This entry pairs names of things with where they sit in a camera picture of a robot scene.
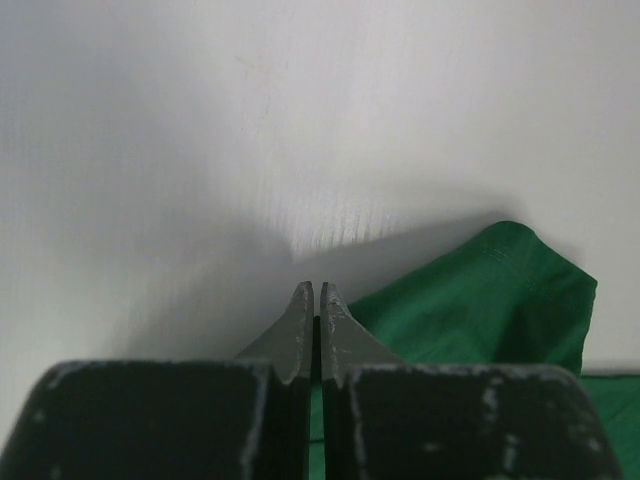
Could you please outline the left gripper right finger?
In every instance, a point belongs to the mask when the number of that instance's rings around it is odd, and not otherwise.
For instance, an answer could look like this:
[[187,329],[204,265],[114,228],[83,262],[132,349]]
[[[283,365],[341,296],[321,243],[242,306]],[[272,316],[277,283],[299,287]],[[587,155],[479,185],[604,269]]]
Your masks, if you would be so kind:
[[619,479],[577,378],[552,365],[409,364],[321,290],[329,479]]

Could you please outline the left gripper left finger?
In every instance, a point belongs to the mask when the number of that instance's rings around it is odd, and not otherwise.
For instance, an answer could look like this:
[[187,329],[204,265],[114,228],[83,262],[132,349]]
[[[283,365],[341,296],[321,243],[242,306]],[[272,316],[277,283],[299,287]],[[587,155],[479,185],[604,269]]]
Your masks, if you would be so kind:
[[16,479],[304,479],[314,293],[236,358],[51,367],[12,432]]

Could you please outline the green t shirt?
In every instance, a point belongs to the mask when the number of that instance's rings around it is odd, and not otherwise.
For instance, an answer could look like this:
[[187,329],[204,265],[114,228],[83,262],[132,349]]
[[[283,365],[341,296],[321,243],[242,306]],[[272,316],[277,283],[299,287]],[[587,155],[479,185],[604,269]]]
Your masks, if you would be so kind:
[[[552,365],[574,375],[622,468],[639,475],[639,379],[588,376],[583,346],[596,280],[528,227],[496,223],[353,304],[352,316],[409,364]],[[309,475],[325,475],[322,385],[312,395]]]

